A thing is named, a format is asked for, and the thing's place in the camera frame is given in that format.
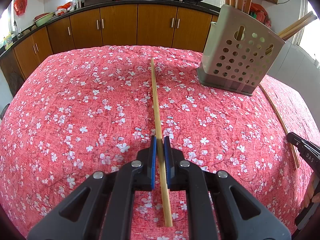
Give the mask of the person's right hand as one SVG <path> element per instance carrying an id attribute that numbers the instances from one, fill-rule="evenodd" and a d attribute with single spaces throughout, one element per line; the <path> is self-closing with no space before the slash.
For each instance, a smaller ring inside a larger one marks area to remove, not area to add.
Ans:
<path id="1" fill-rule="evenodd" d="M 315 194 L 315 188 L 313 186 L 315 178 L 316 178 L 316 174 L 314 172 L 312 172 L 308 187 L 307 187 L 306 192 L 304 194 L 304 198 L 300 204 L 301 210 L 303 210 L 304 208 L 307 208 L 310 203 L 319 203 L 320 202 L 320 194 L 319 193 Z"/>

